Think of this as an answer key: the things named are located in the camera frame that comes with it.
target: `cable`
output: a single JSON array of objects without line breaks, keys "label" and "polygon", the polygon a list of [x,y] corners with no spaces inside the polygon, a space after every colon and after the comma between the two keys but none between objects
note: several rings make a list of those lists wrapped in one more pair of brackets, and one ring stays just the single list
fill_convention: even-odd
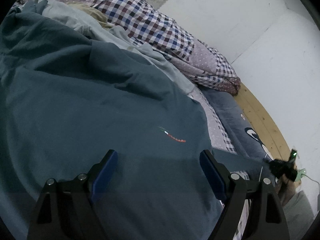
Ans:
[{"label": "cable", "polygon": [[[303,174],[303,176],[306,176],[308,179],[311,179],[308,175],[306,175],[306,174]],[[319,186],[319,194],[320,194],[320,183],[318,182],[318,181],[316,181],[316,180],[314,180],[314,179],[311,179],[312,181],[314,181],[314,182],[316,182],[316,183],[318,183],[318,186]]]},{"label": "cable", "polygon": [[262,169],[263,169],[263,166],[261,166],[261,171],[260,171],[259,181],[260,181],[260,179],[261,179]]}]

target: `bedsheet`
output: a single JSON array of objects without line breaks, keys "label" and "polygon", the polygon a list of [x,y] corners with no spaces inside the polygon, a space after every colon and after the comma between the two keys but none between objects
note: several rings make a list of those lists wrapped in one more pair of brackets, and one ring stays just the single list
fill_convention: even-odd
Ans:
[{"label": "bedsheet", "polygon": [[[222,133],[222,136],[225,137],[225,138],[223,138],[223,140],[224,140],[224,143],[225,143],[226,146],[221,146],[221,148],[226,148],[226,149],[228,149],[229,151],[231,151],[231,152],[233,151],[233,152],[234,152],[233,145],[232,145],[231,142],[229,141],[228,135],[226,134],[226,132],[225,132],[223,126],[221,125],[218,117],[216,116],[214,110],[213,110],[213,109],[210,109],[209,111],[206,111],[206,108],[208,108],[208,106],[209,106],[209,108],[210,108],[210,105],[206,102],[206,100],[203,100],[204,96],[202,95],[202,93],[201,93],[199,90],[195,90],[195,91],[193,91],[192,93],[190,93],[189,96],[192,97],[192,98],[194,98],[194,99],[197,98],[197,99],[198,99],[197,101],[199,101],[199,102],[201,103],[202,107],[205,109],[205,113],[206,113],[206,115],[207,115],[207,118],[208,118],[209,115],[211,115],[211,117],[213,116],[213,119],[212,119],[212,120],[215,120],[215,122],[218,124],[218,128],[220,129],[220,132]],[[214,138],[213,133],[210,133],[210,132],[209,132],[209,135],[210,135],[210,138]]]},{"label": "bedsheet", "polygon": [[[128,171],[127,167],[125,168],[128,173],[118,171],[115,188],[108,192],[110,201],[115,205],[118,203],[121,210],[125,206],[125,210],[131,210],[131,214],[135,214],[138,219],[148,219],[142,224],[152,233],[154,230],[148,223],[150,218],[153,222],[156,219],[151,217],[151,213],[145,218],[145,212],[148,211],[142,214],[141,206],[145,206],[146,202],[155,201],[166,220],[171,216],[182,215],[185,220],[181,223],[179,219],[179,227],[184,231],[185,226],[188,228],[186,235],[190,239],[206,239],[212,230],[214,220],[220,215],[221,207],[206,190],[208,185],[198,170],[199,149],[210,147],[206,118],[200,104],[188,99],[167,76],[139,55],[121,50],[110,43],[102,44],[76,35],[76,32],[55,21],[41,18],[35,7],[25,9],[34,9],[34,12],[19,13],[19,9],[15,9],[0,26],[0,59],[3,62],[0,69],[0,108],[3,117],[0,121],[0,137],[7,138],[6,142],[1,143],[1,162],[8,164],[0,171],[3,182],[0,188],[0,203],[3,204],[0,206],[0,212],[6,224],[9,220],[14,220],[9,224],[15,228],[10,230],[15,232],[16,238],[25,237],[28,216],[48,176],[58,180],[73,178],[77,173],[98,162],[104,155],[105,148],[111,146],[110,148],[120,149],[120,153],[123,154],[122,164],[131,168]],[[109,59],[108,67],[105,57]],[[120,118],[119,122],[115,122],[115,116]],[[128,125],[135,125],[133,131],[124,132]],[[174,137],[168,136],[164,130],[169,131]],[[186,146],[180,148],[181,146],[171,145],[173,142],[186,143]],[[162,145],[158,156],[160,159],[155,158],[157,151],[150,148],[155,145],[158,147],[158,144]],[[160,171],[160,174],[144,169],[145,165],[150,167],[150,163],[153,165],[152,169]],[[133,180],[138,181],[139,186],[133,182],[118,187],[118,182],[130,181],[124,176],[132,176],[131,169],[138,176],[133,176]],[[173,173],[163,175],[163,172],[167,173],[171,169],[174,170]],[[188,183],[179,179],[179,176],[186,174],[188,176],[185,179]],[[154,181],[151,180],[158,180],[158,176],[161,179],[154,186]],[[174,180],[173,184],[168,184],[171,176],[178,181]],[[145,194],[148,190],[151,190],[151,195]],[[144,195],[142,202],[139,196],[141,192]],[[186,207],[191,206],[192,209],[186,216]],[[120,210],[114,209],[114,212],[116,214],[109,219],[113,221],[119,218],[119,221],[123,222],[122,215],[117,216]],[[194,218],[197,219],[197,223],[188,219],[189,215],[194,217],[198,212],[201,214]],[[135,228],[141,227],[132,223],[130,219],[127,223],[128,230],[121,232],[123,234],[132,235]],[[119,228],[112,228],[117,235],[121,231]],[[175,228],[173,231],[173,235],[170,231],[170,237],[174,237],[175,233],[177,237],[181,237],[180,229]],[[145,233],[143,230],[143,236],[140,236],[141,232],[135,232],[133,239],[153,239],[153,236],[146,237]],[[161,239],[159,234],[156,234],[156,239]]]},{"label": "bedsheet", "polygon": [[[104,13],[108,22],[122,26],[132,42],[138,46],[149,43],[153,49],[163,53],[168,60],[185,71],[185,65],[192,66],[184,73],[190,80],[217,90],[236,94],[240,79],[232,66],[216,49],[198,42],[190,33],[181,28],[174,19],[154,10],[145,0],[58,0],[62,2],[84,2]],[[206,46],[208,54],[203,63],[210,71],[192,62],[192,53]]]},{"label": "bedsheet", "polygon": [[203,86],[200,87],[200,90],[216,110],[238,154],[260,160],[263,158],[273,160],[271,153],[230,94]]}]

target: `beige fabric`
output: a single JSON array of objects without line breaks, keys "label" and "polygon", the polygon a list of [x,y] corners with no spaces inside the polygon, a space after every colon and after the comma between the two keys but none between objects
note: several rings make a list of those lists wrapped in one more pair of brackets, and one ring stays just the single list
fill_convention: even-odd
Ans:
[{"label": "beige fabric", "polygon": [[92,8],[84,3],[80,3],[80,2],[67,2],[67,5],[71,6],[72,8],[81,10],[83,12],[85,12],[86,14],[90,15],[91,17],[93,17],[94,19],[97,20],[97,22],[100,24],[100,26],[102,28],[104,28],[105,30],[109,30],[112,27],[114,27],[113,24],[108,23],[107,22],[107,18],[106,16],[100,12],[99,10]]}]

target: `black device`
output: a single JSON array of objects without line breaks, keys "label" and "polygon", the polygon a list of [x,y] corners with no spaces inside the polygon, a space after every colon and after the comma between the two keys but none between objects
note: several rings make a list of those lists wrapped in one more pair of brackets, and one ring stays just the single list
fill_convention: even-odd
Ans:
[{"label": "black device", "polygon": [[[284,213],[269,179],[246,181],[218,163],[209,150],[200,153],[200,165],[215,194],[225,207],[208,240],[232,240],[244,201],[252,201],[243,239],[289,240]],[[47,180],[31,219],[28,240],[107,240],[91,204],[105,191],[117,162],[109,150],[90,171],[72,181]]]},{"label": "black device", "polygon": [[289,161],[295,161],[295,159],[297,158],[297,150],[296,149],[292,149],[290,152],[290,157],[289,157]]},{"label": "black device", "polygon": [[268,159],[263,159],[270,168],[271,173],[279,179],[283,174],[286,175],[291,181],[295,181],[298,171],[294,168],[295,159],[289,159],[288,161],[283,161],[279,159],[274,159],[269,161]]},{"label": "black device", "polygon": [[211,189],[225,207],[208,240],[232,240],[244,201],[251,200],[242,239],[289,240],[289,231],[280,200],[270,179],[244,180],[218,163],[209,150],[200,153],[200,165]]},{"label": "black device", "polygon": [[27,240],[108,240],[92,209],[105,192],[118,162],[118,153],[109,150],[88,173],[71,181],[48,179],[40,193]]}]

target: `white wall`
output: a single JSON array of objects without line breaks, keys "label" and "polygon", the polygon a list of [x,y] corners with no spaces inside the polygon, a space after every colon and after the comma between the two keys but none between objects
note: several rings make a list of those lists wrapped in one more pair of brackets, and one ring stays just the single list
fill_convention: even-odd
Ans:
[{"label": "white wall", "polygon": [[300,0],[284,0],[285,5],[288,9],[296,12],[297,14],[305,17],[311,22],[314,22],[306,8],[303,6],[303,4],[300,2]]},{"label": "white wall", "polygon": [[285,10],[283,0],[168,0],[159,9],[230,63]]},{"label": "white wall", "polygon": [[[300,154],[307,175],[320,181],[320,32],[288,10],[233,67]],[[318,185],[302,180],[316,211]]]},{"label": "white wall", "polygon": [[[222,52],[320,181],[320,32],[299,0],[168,0],[160,11]],[[302,179],[316,212],[318,186]]]}]

